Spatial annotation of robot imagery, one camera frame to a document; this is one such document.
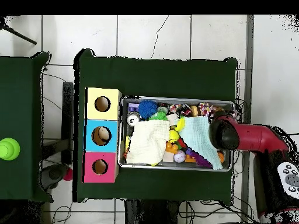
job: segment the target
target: metal tray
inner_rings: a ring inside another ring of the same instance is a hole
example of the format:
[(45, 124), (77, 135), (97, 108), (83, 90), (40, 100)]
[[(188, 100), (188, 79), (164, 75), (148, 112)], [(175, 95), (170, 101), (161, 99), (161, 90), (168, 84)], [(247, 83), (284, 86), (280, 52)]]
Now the metal tray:
[(211, 171), (211, 172), (227, 172), (232, 168), (233, 163), (233, 152), (230, 150), (224, 150), (224, 163), (222, 164), (223, 169), (213, 170), (206, 167), (200, 167), (196, 163), (176, 163), (176, 162), (159, 162), (156, 166), (150, 166), (148, 164), (129, 164), (126, 163), (123, 157), (125, 149), (125, 140), (128, 133), (127, 125), (127, 113), (129, 103), (140, 103), (143, 100), (153, 100), (155, 102), (164, 102), (168, 104), (183, 104), (186, 103), (189, 106), (197, 105), (199, 103), (209, 103), (209, 105), (214, 105), (216, 107), (222, 107), (224, 110), (235, 110), (235, 104), (231, 101), (219, 101), (219, 100), (197, 100), (197, 99), (179, 99), (179, 98), (162, 98), (162, 97), (130, 97), (124, 96), (121, 99), (120, 107), (122, 110), (122, 116), (120, 118), (119, 124), (119, 145), (118, 145), (118, 158), (117, 161), (121, 167), (130, 168), (143, 168), (143, 169), (169, 169), (169, 170), (191, 170), (191, 171)]

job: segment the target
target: table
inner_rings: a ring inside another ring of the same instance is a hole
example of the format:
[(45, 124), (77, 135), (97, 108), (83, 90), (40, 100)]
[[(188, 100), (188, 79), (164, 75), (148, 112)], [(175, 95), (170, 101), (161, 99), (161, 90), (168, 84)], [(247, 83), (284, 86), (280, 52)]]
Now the table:
[(32, 58), (0, 57), (0, 140), (10, 137), (20, 155), (0, 159), (0, 199), (50, 202), (39, 184), (41, 161), (41, 69), (49, 54)]
[(84, 198), (222, 200), (230, 204), (231, 171), (177, 171), (120, 168), (114, 184), (82, 183), (84, 91), (118, 89), (123, 95), (235, 101), (235, 58), (224, 61), (143, 60), (95, 57), (82, 49), (74, 60), (73, 201)]

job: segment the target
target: colored box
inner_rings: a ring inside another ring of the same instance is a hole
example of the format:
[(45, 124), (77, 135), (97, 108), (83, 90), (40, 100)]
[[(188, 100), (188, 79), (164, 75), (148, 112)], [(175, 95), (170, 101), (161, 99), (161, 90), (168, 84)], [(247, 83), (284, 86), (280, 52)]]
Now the colored box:
[[(101, 89), (96, 87), (87, 88), (87, 119), (89, 120), (119, 120), (119, 101), (121, 93), (117, 89)], [(98, 97), (104, 96), (109, 99), (110, 107), (107, 111), (100, 112), (95, 107)]]
[[(92, 132), (96, 127), (106, 127), (111, 134), (111, 139), (106, 145), (99, 146), (92, 140)], [(117, 150), (117, 121), (87, 120), (86, 126), (86, 151), (116, 152)]]
[[(104, 160), (107, 164), (107, 172), (96, 174), (92, 165), (97, 160)], [(84, 183), (114, 183), (119, 173), (119, 165), (116, 162), (116, 153), (86, 152), (84, 163)]]

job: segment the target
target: blue box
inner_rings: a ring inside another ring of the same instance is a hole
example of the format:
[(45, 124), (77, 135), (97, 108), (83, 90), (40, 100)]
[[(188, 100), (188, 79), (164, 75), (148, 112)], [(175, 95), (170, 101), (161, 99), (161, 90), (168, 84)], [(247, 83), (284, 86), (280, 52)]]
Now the blue box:
[[(111, 139), (106, 145), (99, 146), (92, 140), (92, 132), (96, 127), (106, 127), (111, 133)], [(87, 120), (86, 151), (116, 152), (117, 150), (117, 121)]]

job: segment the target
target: pink box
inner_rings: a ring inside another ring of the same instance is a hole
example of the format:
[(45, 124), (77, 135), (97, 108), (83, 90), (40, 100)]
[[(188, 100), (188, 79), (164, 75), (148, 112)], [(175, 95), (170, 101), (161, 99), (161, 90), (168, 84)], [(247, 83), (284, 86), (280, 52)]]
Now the pink box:
[[(107, 164), (107, 171), (104, 174), (96, 174), (92, 165), (96, 160), (104, 160)], [(84, 183), (114, 183), (118, 174), (119, 165), (116, 163), (114, 152), (86, 152), (84, 165)]]

